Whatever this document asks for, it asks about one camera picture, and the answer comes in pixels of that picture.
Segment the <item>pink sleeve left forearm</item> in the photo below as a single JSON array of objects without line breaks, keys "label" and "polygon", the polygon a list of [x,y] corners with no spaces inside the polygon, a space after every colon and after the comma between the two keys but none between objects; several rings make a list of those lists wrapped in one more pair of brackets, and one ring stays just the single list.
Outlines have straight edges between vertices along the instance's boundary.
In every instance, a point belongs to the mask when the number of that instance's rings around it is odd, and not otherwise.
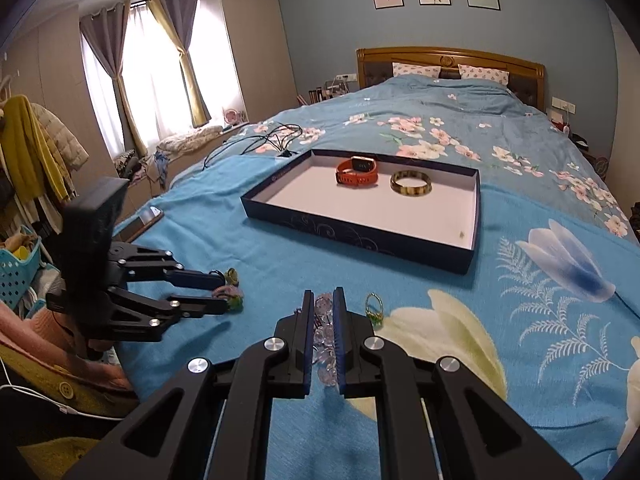
[{"label": "pink sleeve left forearm", "polygon": [[119,366],[81,359],[48,312],[39,312],[29,320],[21,320],[2,302],[1,343],[50,370],[88,384],[113,390],[132,390]]}]

